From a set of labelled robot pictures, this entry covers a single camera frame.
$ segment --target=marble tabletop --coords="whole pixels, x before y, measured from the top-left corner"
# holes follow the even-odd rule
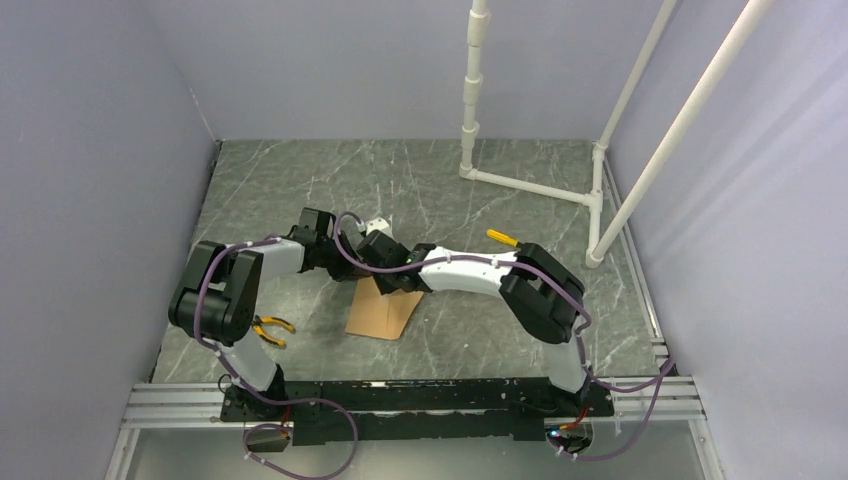
[[[548,249],[586,285],[594,326],[584,333],[589,359],[604,376],[657,373],[629,259],[615,242],[604,263],[585,266],[585,207],[459,178],[455,140],[227,141],[212,175],[194,241],[255,240],[288,231],[310,206],[363,218],[382,216],[407,246],[438,243],[495,253],[494,228]],[[479,140],[484,171],[588,191],[588,141]],[[612,217],[607,200],[602,224]],[[480,378],[546,375],[541,343],[501,299],[464,292],[427,294],[394,341],[344,332],[355,284],[323,271],[261,286],[257,313],[286,318],[297,334],[288,348],[263,345],[290,380]],[[223,373],[215,357],[168,326],[155,382],[204,382]]]

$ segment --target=yellow pliers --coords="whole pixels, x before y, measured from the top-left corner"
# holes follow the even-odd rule
[[[265,332],[263,327],[268,325],[273,325],[277,327],[283,327],[291,333],[295,333],[294,325],[283,320],[279,317],[260,317],[259,315],[253,316],[253,331],[259,335],[259,338],[270,343],[271,345],[278,348],[286,348],[286,342],[280,340],[279,338],[272,337]]]

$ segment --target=yellow plier handle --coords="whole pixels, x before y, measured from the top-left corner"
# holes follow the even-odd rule
[[[253,317],[253,331],[256,332],[259,338],[275,347],[286,348],[285,341],[273,337],[265,331],[263,327],[268,325],[283,327],[289,332],[295,333],[294,325],[279,317],[260,317],[259,315]]]

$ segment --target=marble pattern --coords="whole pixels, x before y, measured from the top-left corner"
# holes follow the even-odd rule
[[[587,141],[480,140],[475,161],[487,172],[588,191]],[[583,263],[585,207],[457,176],[454,140],[228,141],[213,173],[195,241],[235,243],[288,231],[312,206],[363,218],[383,216],[408,246],[427,241],[484,253],[505,251],[494,228],[548,249],[587,287],[595,326],[585,334],[600,375],[657,372],[637,289],[620,242],[604,264]],[[607,201],[603,222],[609,222]],[[285,350],[265,345],[292,380],[474,378],[545,373],[541,344],[500,299],[463,292],[425,295],[399,340],[347,335],[355,285],[313,271],[262,286],[257,313],[297,326]],[[215,358],[169,326],[156,382],[215,380]]]

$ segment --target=robotic arm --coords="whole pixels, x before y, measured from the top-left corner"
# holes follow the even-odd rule
[[[351,264],[330,237],[336,217],[324,211],[304,208],[297,225],[274,242],[228,254],[212,274],[205,296],[199,333],[214,342],[239,376],[273,400],[286,400],[283,370],[261,347],[260,339],[249,334],[261,282],[280,275],[326,269],[336,281],[356,280],[370,272]],[[339,244],[345,253],[370,267],[391,268],[420,261],[465,255],[434,244],[417,244],[411,250],[396,242],[391,227],[382,219],[365,224],[363,240],[354,249],[344,232]],[[579,402],[588,390],[588,379],[573,340],[578,313],[547,284],[518,268],[502,262],[522,262],[553,278],[573,298],[582,302],[583,284],[542,247],[518,244],[518,251],[502,254],[475,254],[492,263],[441,262],[401,273],[375,273],[380,292],[436,292],[461,290],[503,298],[524,329],[544,343],[551,365],[551,382],[576,396]],[[171,324],[194,336],[194,317],[203,278],[213,259],[225,245],[202,241],[194,248],[168,309]],[[266,405],[245,395],[248,408],[257,415],[273,416],[279,407]]]

